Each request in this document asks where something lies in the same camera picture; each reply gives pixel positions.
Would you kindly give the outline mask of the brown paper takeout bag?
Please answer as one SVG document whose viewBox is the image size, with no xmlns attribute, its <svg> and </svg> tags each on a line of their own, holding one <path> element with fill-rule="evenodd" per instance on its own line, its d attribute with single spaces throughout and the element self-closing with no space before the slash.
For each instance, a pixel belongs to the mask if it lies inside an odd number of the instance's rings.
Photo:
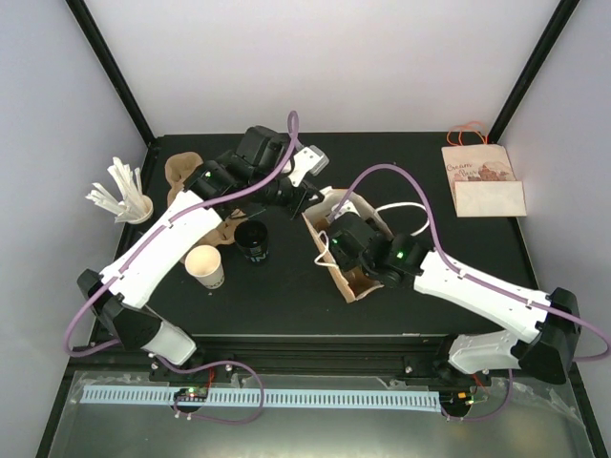
<svg viewBox="0 0 611 458">
<path fill-rule="evenodd" d="M 423 274 L 422 263 L 432 245 L 408 234 L 394 235 L 364 198 L 326 187 L 302 213 L 324 267 L 347 303 L 377 289 L 410 285 Z"/>
</svg>

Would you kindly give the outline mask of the stack of black cup lids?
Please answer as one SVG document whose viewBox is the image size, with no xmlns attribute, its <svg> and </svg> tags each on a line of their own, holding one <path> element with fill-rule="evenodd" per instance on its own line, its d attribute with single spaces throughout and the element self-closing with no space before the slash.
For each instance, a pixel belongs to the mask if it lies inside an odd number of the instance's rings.
<svg viewBox="0 0 611 458">
<path fill-rule="evenodd" d="M 269 235 L 265 224 L 258 220 L 245 220 L 235 229 L 234 240 L 242 254 L 254 265 L 268 259 Z"/>
</svg>

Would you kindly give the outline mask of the brown pulp cup carrier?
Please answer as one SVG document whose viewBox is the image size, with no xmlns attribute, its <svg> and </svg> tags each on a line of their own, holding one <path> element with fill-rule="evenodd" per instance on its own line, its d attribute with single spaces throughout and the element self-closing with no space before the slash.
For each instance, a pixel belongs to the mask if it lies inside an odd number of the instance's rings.
<svg viewBox="0 0 611 458">
<path fill-rule="evenodd" d="M 226 219 L 215 229 L 207 233 L 200 242 L 203 245 L 217 247 L 219 245 L 230 245 L 235 242 L 236 228 L 243 219 Z"/>
</svg>

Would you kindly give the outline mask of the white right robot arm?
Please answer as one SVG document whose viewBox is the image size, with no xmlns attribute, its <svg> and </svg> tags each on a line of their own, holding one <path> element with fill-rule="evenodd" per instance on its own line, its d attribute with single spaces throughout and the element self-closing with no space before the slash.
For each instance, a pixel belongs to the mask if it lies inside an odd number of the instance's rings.
<svg viewBox="0 0 611 458">
<path fill-rule="evenodd" d="M 406 282 L 424 295 L 452 302 L 497 325 L 497 332 L 457 335 L 434 360 L 436 378 L 454 385 L 486 369 L 520 369 L 562 385 L 573 362 L 581 327 L 574 293 L 517 286 L 448 258 L 425 241 L 387 235 L 374 219 L 347 212 L 326 229 L 329 251 L 343 272 L 354 268 L 382 283 Z"/>
</svg>

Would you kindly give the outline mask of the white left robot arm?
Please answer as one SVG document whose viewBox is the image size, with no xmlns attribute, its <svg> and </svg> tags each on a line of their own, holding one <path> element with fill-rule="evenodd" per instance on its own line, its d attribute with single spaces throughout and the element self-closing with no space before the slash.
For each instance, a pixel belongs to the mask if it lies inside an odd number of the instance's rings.
<svg viewBox="0 0 611 458">
<path fill-rule="evenodd" d="M 322 194 L 306 175 L 318 175 L 327 156 L 306 147 L 291 127 L 282 135 L 263 126 L 249 128 L 238 147 L 206 159 L 186 178 L 165 213 L 118 260 L 96 273 L 84 270 L 77 285 L 92 311 L 110 332 L 107 343 L 143 350 L 171 364 L 184 381 L 196 380 L 205 359 L 180 327 L 148 310 L 148 301 L 166 274 L 196 242 L 217 229 L 240 206 L 250 202 L 283 207 L 297 217 Z"/>
</svg>

